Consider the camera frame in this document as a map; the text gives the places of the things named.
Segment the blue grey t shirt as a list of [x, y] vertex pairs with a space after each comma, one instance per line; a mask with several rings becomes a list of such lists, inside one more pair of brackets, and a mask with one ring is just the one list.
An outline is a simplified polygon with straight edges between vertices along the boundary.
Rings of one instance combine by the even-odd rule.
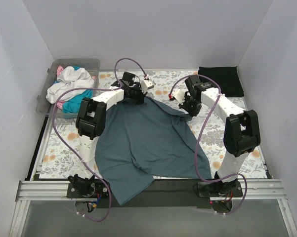
[[181, 111], [145, 98], [141, 105], [122, 101], [107, 111], [95, 162], [123, 205], [149, 187], [155, 176], [211, 179], [209, 160]]

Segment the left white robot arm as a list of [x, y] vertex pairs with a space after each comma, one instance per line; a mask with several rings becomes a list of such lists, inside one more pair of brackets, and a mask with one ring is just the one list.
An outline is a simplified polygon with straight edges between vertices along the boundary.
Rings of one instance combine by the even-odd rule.
[[154, 83], [145, 76], [143, 80], [135, 81], [136, 75], [125, 72], [121, 80], [111, 84], [107, 91], [92, 98], [84, 98], [81, 102], [76, 128], [80, 139], [79, 168], [68, 180], [73, 190], [83, 197], [100, 195], [94, 183], [95, 180], [95, 149], [99, 137], [105, 129], [107, 110], [124, 99], [136, 104], [144, 103], [144, 98]]

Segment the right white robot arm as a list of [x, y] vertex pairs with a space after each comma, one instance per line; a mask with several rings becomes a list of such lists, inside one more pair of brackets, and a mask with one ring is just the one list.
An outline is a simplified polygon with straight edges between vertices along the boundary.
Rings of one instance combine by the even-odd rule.
[[172, 88], [171, 100], [176, 100], [181, 109], [195, 117], [202, 105], [208, 106], [210, 114], [216, 114], [225, 124], [223, 143], [225, 155], [223, 162], [212, 180], [201, 178], [197, 184], [200, 194], [207, 196], [231, 195], [234, 188], [240, 188], [239, 171], [244, 160], [260, 145], [258, 115], [254, 110], [246, 111], [232, 103], [222, 93], [217, 82], [202, 75], [183, 77], [184, 89]]

